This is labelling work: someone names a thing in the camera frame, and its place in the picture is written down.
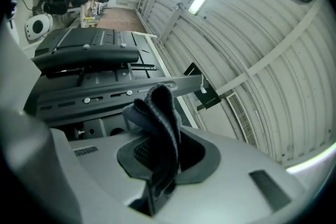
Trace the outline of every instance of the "metal frame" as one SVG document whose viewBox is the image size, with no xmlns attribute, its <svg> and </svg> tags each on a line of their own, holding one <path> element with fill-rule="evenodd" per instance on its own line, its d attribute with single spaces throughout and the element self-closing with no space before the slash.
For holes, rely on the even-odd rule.
<svg viewBox="0 0 336 224">
<path fill-rule="evenodd" d="M 163 71 L 163 73 L 165 74 L 166 77 L 171 77 L 170 72 L 168 71 L 167 66 L 165 65 L 164 61 L 162 60 L 158 50 L 156 49 L 154 43 L 152 42 L 151 38 L 149 35 L 145 35 L 145 38 L 147 40 L 148 45 L 150 46 L 153 54 L 155 55 L 157 61 L 159 62 L 161 69 Z M 184 112 L 184 114 L 186 115 L 186 117 L 188 118 L 192 128 L 198 129 L 198 126 L 196 124 L 196 121 L 194 119 L 194 117 L 192 116 L 186 102 L 184 101 L 182 96 L 177 97 L 178 102 L 180 103 L 182 110 Z"/>
<path fill-rule="evenodd" d="M 39 96 L 36 116 L 49 126 L 92 120 L 119 113 L 134 99 L 144 98 L 150 87 L 157 83 L 166 84 L 178 97 L 199 90 L 201 82 L 202 76 L 186 76 L 54 91 Z"/>
<path fill-rule="evenodd" d="M 252 79 L 255 74 L 263 70 L 263 68 L 267 67 L 270 63 L 272 63 L 276 58 L 282 55 L 292 44 L 294 41 L 302 35 L 302 33 L 307 29 L 310 25 L 311 21 L 315 18 L 316 14 L 319 12 L 322 4 L 326 0 L 316 0 L 301 22 L 292 30 L 292 32 L 284 38 L 282 42 L 280 42 L 272 51 L 269 52 L 268 55 L 264 56 L 261 60 L 259 60 L 256 64 L 254 64 L 250 68 L 246 68 L 244 73 L 237 76 L 234 80 L 230 81 L 228 84 L 222 86 L 217 89 L 218 95 L 224 94 L 225 92 L 233 89 L 234 87 L 242 84 L 247 79 Z"/>
</svg>

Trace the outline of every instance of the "wooden floor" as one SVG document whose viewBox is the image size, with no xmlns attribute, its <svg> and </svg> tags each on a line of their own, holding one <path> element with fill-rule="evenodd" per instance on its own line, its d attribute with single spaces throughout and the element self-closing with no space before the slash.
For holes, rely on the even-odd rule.
<svg viewBox="0 0 336 224">
<path fill-rule="evenodd" d="M 146 33 L 135 11 L 127 8 L 104 9 L 97 27 Z"/>
</svg>

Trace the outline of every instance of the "black metal bar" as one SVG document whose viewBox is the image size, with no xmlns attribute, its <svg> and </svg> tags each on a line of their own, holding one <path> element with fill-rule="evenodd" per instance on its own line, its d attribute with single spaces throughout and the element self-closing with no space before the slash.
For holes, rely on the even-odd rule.
<svg viewBox="0 0 336 224">
<path fill-rule="evenodd" d="M 36 116 L 49 126 L 92 120 L 120 112 L 135 98 L 144 98 L 157 83 L 166 84 L 178 97 L 199 90 L 201 82 L 202 76 L 154 78 L 45 93 L 37 99 Z"/>
<path fill-rule="evenodd" d="M 113 66 L 116 63 L 137 62 L 137 48 L 91 46 L 89 49 L 68 48 L 32 58 L 42 74 L 89 65 Z"/>
</svg>

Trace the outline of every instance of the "round white object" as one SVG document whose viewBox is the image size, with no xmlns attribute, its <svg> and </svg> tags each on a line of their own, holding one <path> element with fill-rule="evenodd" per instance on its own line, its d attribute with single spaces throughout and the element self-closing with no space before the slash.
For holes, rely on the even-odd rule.
<svg viewBox="0 0 336 224">
<path fill-rule="evenodd" d="M 37 39 L 52 29 L 52 16 L 39 14 L 27 20 L 25 29 L 29 40 Z"/>
</svg>

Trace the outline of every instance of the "cable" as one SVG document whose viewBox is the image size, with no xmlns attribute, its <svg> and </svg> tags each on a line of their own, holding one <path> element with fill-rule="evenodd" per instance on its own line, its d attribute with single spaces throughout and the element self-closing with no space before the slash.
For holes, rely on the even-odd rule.
<svg viewBox="0 0 336 224">
<path fill-rule="evenodd" d="M 27 6 L 27 4 L 26 4 L 26 2 L 25 2 L 24 0 L 22 0 L 22 2 L 23 2 L 23 4 L 25 4 L 25 6 L 26 6 L 26 8 L 27 8 L 28 10 L 32 10 L 32 9 L 28 8 L 28 6 Z"/>
</svg>

